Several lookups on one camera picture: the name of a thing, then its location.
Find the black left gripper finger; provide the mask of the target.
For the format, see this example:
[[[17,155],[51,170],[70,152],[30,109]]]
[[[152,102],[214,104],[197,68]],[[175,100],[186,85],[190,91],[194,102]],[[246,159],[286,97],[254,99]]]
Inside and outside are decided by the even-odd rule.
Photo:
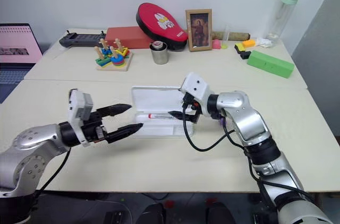
[[[143,127],[143,123],[130,124],[127,126],[120,127],[114,132],[107,133],[106,141],[108,143],[119,141],[121,139],[124,139],[126,137],[133,135],[142,127]]]
[[[128,104],[115,104],[115,105],[99,108],[96,111],[101,115],[101,117],[106,117],[106,116],[113,117],[121,113],[124,113],[130,108],[132,108],[132,106]]]

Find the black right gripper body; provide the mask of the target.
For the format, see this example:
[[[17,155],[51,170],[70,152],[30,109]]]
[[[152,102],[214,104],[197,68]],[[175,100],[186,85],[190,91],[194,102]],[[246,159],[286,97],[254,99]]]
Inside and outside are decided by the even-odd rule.
[[[184,94],[183,98],[183,120],[186,122],[197,123],[199,119],[199,103],[194,96],[189,93]]]

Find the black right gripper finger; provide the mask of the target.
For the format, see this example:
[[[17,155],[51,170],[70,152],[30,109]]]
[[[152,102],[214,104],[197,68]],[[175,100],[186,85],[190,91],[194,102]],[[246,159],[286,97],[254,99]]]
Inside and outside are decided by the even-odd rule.
[[[181,111],[169,111],[168,114],[176,119],[186,120],[186,114]]]

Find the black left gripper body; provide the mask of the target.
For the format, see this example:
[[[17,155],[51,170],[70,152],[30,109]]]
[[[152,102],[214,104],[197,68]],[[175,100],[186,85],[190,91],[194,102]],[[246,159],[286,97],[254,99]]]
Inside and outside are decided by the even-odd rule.
[[[108,116],[106,108],[97,109],[90,113],[89,119],[81,126],[84,137],[88,142],[100,142],[106,139],[107,130],[103,125],[103,117]]]

